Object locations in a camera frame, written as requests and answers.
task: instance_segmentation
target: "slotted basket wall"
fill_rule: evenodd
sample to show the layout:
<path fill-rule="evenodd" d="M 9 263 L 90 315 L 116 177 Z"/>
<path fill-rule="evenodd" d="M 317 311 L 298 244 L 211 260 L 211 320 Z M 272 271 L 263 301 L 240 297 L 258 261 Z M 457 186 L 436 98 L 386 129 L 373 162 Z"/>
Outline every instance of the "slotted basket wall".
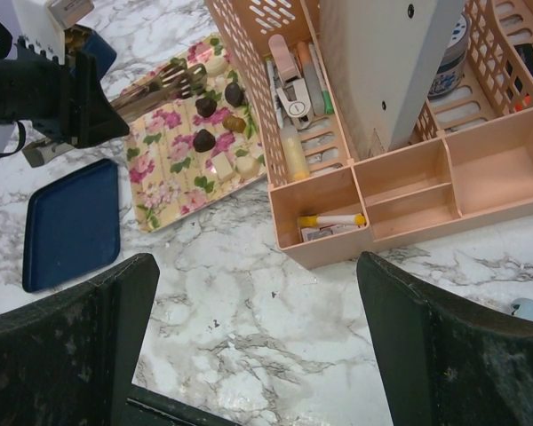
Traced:
<path fill-rule="evenodd" d="M 389 249 L 533 213 L 533 78 L 501 27 L 496 7 L 502 1 L 469 0 L 470 49 L 461 85 L 470 93 L 440 103 L 427 100 L 414 132 L 421 142 L 399 151 L 360 162 L 350 153 L 355 144 L 345 135 L 358 138 L 361 132 L 354 117 L 344 121 L 339 81 L 321 58 L 337 109 L 330 121 L 336 141 L 324 149 L 338 149 L 333 163 L 339 168 L 291 183 L 264 58 L 273 34 L 282 34 L 291 48 L 313 40 L 320 55 L 317 0 L 206 0 L 256 108 L 283 252 L 311 268 L 364 249 Z M 533 16 L 533 0 L 512 4 Z M 331 63 L 328 69 L 335 67 Z M 444 119 L 443 113 L 471 103 L 477 106 L 472 113 Z M 299 216 L 358 212 L 368 220 L 362 228 L 301 239 Z"/>

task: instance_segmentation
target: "dark blue plate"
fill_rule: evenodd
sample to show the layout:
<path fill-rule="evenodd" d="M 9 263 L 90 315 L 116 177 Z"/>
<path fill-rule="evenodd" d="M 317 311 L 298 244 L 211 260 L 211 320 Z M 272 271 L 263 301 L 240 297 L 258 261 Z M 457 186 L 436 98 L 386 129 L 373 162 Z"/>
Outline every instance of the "dark blue plate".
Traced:
<path fill-rule="evenodd" d="M 112 264 L 120 247 L 118 168 L 101 160 L 30 198 L 22 287 L 52 288 Z"/>

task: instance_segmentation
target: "chocolate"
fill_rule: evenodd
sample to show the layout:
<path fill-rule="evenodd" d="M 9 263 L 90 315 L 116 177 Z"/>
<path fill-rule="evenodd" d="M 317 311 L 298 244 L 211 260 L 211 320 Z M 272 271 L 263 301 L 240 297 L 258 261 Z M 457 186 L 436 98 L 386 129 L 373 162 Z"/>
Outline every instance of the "chocolate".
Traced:
<path fill-rule="evenodd" d="M 235 117 L 234 115 L 230 114 L 223 119 L 223 127 L 236 133 L 243 133 L 245 131 L 245 127 L 247 127 L 247 123 L 243 118 Z"/>
<path fill-rule="evenodd" d="M 201 98 L 195 102 L 197 113 L 203 118 L 209 118 L 217 109 L 217 102 L 213 98 Z"/>
<path fill-rule="evenodd" d="M 233 107 L 240 107 L 245 100 L 245 95 L 239 84 L 232 82 L 225 88 L 225 100 Z"/>
<path fill-rule="evenodd" d="M 205 153 L 215 146 L 215 137 L 206 129 L 199 130 L 194 138 L 194 150 Z"/>

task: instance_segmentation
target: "jar lid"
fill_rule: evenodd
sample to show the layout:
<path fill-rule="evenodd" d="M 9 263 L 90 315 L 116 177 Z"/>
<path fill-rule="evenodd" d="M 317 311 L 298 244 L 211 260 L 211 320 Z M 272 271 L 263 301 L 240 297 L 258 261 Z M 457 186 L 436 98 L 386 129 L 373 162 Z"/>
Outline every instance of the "jar lid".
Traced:
<path fill-rule="evenodd" d="M 470 20 L 462 13 L 456 27 L 452 32 L 448 49 L 442 57 L 442 65 L 451 62 L 461 56 L 468 48 L 468 36 L 470 35 Z"/>

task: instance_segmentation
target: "yellow marker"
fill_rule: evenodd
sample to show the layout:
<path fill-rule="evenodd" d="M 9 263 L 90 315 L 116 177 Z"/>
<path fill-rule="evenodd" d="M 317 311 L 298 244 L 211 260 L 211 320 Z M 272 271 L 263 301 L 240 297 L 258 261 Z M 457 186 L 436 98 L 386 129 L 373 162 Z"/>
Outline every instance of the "yellow marker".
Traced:
<path fill-rule="evenodd" d="M 302 216 L 298 218 L 298 224 L 301 228 L 315 228 L 316 226 L 326 225 L 358 225 L 364 226 L 367 223 L 365 216 L 342 215 L 342 216 Z"/>

